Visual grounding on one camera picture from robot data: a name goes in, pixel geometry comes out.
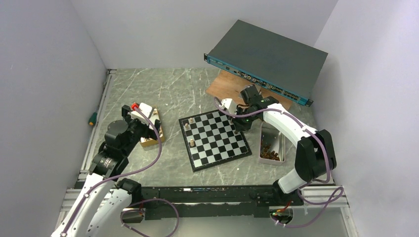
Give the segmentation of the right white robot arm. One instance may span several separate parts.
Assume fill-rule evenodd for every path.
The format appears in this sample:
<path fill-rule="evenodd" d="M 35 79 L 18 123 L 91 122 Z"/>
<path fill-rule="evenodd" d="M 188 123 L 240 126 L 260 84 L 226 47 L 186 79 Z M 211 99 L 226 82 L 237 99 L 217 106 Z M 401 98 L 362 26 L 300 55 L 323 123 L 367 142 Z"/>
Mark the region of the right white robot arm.
<path fill-rule="evenodd" d="M 263 97 L 254 85 L 241 91 L 244 105 L 233 99 L 222 99 L 220 108 L 226 112 L 238 131 L 247 131 L 259 119 L 277 129 L 296 148 L 294 167 L 273 183 L 272 198 L 284 205 L 297 189 L 309 183 L 327 183 L 336 168 L 336 158 L 331 134 L 310 127 L 292 115 L 274 97 Z"/>

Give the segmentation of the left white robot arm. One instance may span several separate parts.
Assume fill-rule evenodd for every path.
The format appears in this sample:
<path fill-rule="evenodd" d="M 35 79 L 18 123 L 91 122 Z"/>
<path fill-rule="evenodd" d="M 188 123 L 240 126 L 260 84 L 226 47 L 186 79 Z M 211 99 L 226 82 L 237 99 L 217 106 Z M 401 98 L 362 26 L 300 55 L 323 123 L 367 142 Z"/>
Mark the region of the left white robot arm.
<path fill-rule="evenodd" d="M 142 140 L 162 142 L 156 108 L 145 103 L 122 106 L 122 119 L 108 124 L 84 185 L 53 237 L 98 237 L 126 207 L 138 206 L 141 184 L 122 174 L 128 157 Z"/>

